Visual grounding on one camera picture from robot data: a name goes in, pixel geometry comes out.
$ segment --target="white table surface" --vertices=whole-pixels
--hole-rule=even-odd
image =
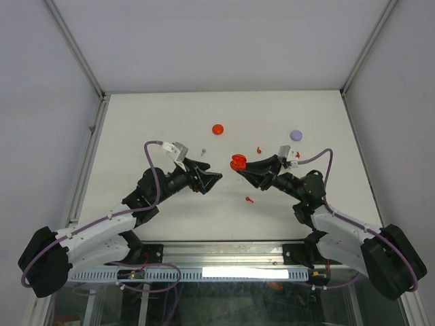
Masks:
[[[211,128],[222,124],[216,136]],[[303,132],[294,142],[290,131]],[[203,160],[224,177],[205,196],[186,188],[159,205],[160,213],[135,231],[142,240],[290,240],[310,229],[298,223],[297,201],[276,189],[254,189],[230,168],[231,156],[262,160],[290,144],[301,160],[326,147],[334,150],[327,187],[328,202],[362,221],[380,224],[351,126],[338,91],[211,92],[112,95],[88,182],[80,223],[104,213],[136,187],[149,168],[143,144],[180,142],[187,157]],[[261,154],[256,152],[260,146]],[[201,149],[207,150],[201,157]],[[152,146],[155,166],[174,165]],[[292,170],[298,177],[324,173],[325,155]],[[254,203],[246,202],[249,196]]]

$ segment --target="red toy piece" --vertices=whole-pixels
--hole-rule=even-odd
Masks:
[[[246,169],[246,157],[242,154],[235,154],[232,157],[230,166],[234,171],[245,170]]]
[[[215,124],[212,128],[213,134],[223,134],[224,133],[224,126],[221,124]]]

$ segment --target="white wall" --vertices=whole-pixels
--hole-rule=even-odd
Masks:
[[[435,2],[402,0],[348,106],[386,222],[403,228],[429,274],[420,282],[435,323]]]
[[[0,9],[0,316],[21,323],[31,290],[18,258],[33,232],[61,226],[97,96],[42,1]]]
[[[55,0],[105,91],[339,89],[387,0]]]

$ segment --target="purple bottle cap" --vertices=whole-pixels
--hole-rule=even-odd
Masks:
[[[291,138],[293,141],[300,141],[300,140],[302,139],[302,133],[301,133],[301,131],[299,131],[299,130],[293,130],[293,131],[290,133],[290,138]]]

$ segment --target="orange object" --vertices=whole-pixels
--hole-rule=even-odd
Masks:
[[[276,282],[267,282],[267,285],[277,291],[281,291],[284,288],[283,285]]]
[[[143,253],[143,254],[142,254],[142,257],[145,257],[145,258],[146,258],[145,263],[143,263],[143,265],[148,264],[148,259],[149,259],[148,254],[147,254],[147,253]]]
[[[221,124],[215,124],[212,128],[213,134],[223,134],[224,126]]]
[[[235,154],[232,157],[230,166],[234,171],[246,169],[246,157],[242,154]]]

